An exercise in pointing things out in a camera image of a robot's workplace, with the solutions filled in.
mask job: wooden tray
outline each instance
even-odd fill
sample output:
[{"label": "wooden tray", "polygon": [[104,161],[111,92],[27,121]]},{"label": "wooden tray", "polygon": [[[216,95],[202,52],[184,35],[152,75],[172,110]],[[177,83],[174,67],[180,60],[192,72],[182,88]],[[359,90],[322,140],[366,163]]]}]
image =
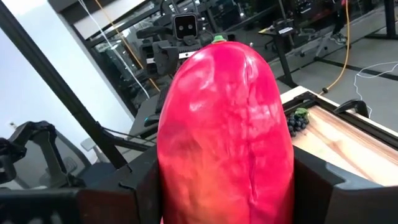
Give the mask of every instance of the wooden tray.
[{"label": "wooden tray", "polygon": [[398,152],[319,106],[293,145],[384,186],[398,185]]}]

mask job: black metal bar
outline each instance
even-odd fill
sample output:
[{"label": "black metal bar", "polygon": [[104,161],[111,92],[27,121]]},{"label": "black metal bar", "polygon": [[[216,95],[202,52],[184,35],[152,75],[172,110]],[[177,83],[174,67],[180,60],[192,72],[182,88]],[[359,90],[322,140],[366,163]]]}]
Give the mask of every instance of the black metal bar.
[{"label": "black metal bar", "polygon": [[387,34],[369,34],[365,38],[398,40],[396,32],[396,15],[394,0],[384,0],[384,11],[386,13],[386,32]]},{"label": "black metal bar", "polygon": [[[327,59],[324,59],[324,58],[319,58],[317,60],[317,62],[323,62],[323,63],[327,63],[329,65],[334,65],[334,66],[338,66],[338,67],[341,67],[341,68],[344,67],[343,63],[334,62],[334,61],[327,60]],[[361,67],[357,67],[357,66],[354,66],[354,65],[347,65],[346,68],[348,68],[350,70],[354,70],[356,72],[362,72],[362,73],[366,73],[368,75],[378,75],[380,77],[383,77],[383,78],[386,78],[386,79],[389,79],[389,80],[398,81],[398,75],[393,75],[393,74],[390,74],[390,73],[384,73],[384,74],[380,75],[382,72],[371,70],[371,69],[363,69]]]},{"label": "black metal bar", "polygon": [[279,61],[280,61],[280,64],[282,65],[282,70],[284,71],[284,75],[279,77],[278,80],[291,88],[295,88],[298,85],[293,81],[292,74],[291,74],[290,68],[289,68],[289,64],[286,59],[285,50],[284,50],[285,49],[284,38],[278,34],[273,35],[273,38],[274,38],[274,42],[276,45]]},{"label": "black metal bar", "polygon": [[211,31],[214,33],[219,32],[220,28],[218,28],[216,21],[214,20],[214,15],[211,12],[211,2],[205,1],[202,4],[205,5],[205,8],[206,8],[206,10],[204,11],[204,14],[207,17],[206,19],[208,20]]},{"label": "black metal bar", "polygon": [[136,151],[140,151],[140,152],[145,152],[146,150],[148,150],[150,148],[149,146],[147,146],[145,144],[128,141],[128,140],[125,140],[124,138],[114,136],[113,134],[109,133],[104,127],[102,127],[98,122],[97,122],[97,126],[98,126],[98,128],[100,128],[100,130],[102,130],[104,136],[106,138],[108,138],[107,140],[113,142],[113,144],[115,146],[121,146],[121,147],[125,147],[127,149],[136,150]]},{"label": "black metal bar", "polygon": [[271,6],[271,7],[269,7],[268,9],[265,9],[265,10],[257,13],[256,15],[254,15],[254,16],[252,16],[252,17],[240,22],[239,24],[231,26],[230,28],[224,30],[224,32],[236,31],[236,30],[238,30],[240,28],[243,28],[243,27],[253,23],[253,22],[257,22],[258,20],[260,20],[264,16],[266,16],[268,14],[271,14],[275,9],[277,9],[277,7],[278,7],[278,5],[275,4],[275,5]]},{"label": "black metal bar", "polygon": [[115,168],[126,165],[123,156],[114,145],[106,141],[101,130],[96,127],[94,118],[3,2],[0,2],[0,27]]}]

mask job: metal pole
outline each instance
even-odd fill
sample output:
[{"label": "metal pole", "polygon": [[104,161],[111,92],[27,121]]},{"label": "metal pole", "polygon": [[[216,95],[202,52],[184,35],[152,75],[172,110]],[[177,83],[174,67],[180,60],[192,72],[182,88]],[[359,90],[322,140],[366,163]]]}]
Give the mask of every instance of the metal pole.
[{"label": "metal pole", "polygon": [[173,8],[174,8],[174,12],[176,14],[179,14],[180,13],[180,9],[178,8],[177,3],[174,0],[170,0],[170,1],[172,2]]},{"label": "metal pole", "polygon": [[281,80],[283,80],[283,83],[286,84],[287,86],[295,88],[297,87],[297,84],[293,81],[289,64],[286,59],[285,50],[284,50],[284,38],[279,34],[276,34],[275,36],[273,36],[273,38],[276,44],[279,61],[280,64],[282,65],[282,70],[284,71],[284,75],[283,77],[281,77]]},{"label": "metal pole", "polygon": [[384,0],[384,11],[386,12],[387,37],[396,36],[396,15],[394,0]]},{"label": "metal pole", "polygon": [[212,31],[214,33],[218,33],[220,30],[219,30],[219,28],[218,28],[218,26],[216,24],[216,21],[215,21],[215,18],[213,16],[213,13],[211,12],[211,9],[209,7],[209,5],[212,6],[213,3],[211,1],[204,0],[202,4],[205,4],[205,6],[206,6],[205,14],[208,17],[207,19],[208,19],[208,23],[209,23],[210,29],[212,29]]},{"label": "metal pole", "polygon": [[126,165],[127,161],[116,149],[115,145],[107,141],[104,133],[101,132],[100,128],[96,125],[96,121],[76,94],[70,89],[68,84],[2,1],[0,1],[0,28],[35,68],[36,72],[43,78],[97,146],[105,153],[115,168],[118,169]]},{"label": "metal pole", "polygon": [[193,8],[195,9],[195,12],[196,12],[196,13],[199,13],[199,11],[198,11],[198,6],[197,6],[197,4],[195,3],[195,0],[192,0],[192,4],[193,4]]},{"label": "metal pole", "polygon": [[[278,2],[279,2],[280,11],[282,13],[282,17],[284,18],[284,21],[286,21],[287,17],[286,17],[286,13],[285,13],[284,3],[282,2],[282,0],[278,0]],[[293,41],[293,38],[291,35],[289,35],[289,42],[292,45],[292,47],[294,48],[294,41]]]}]

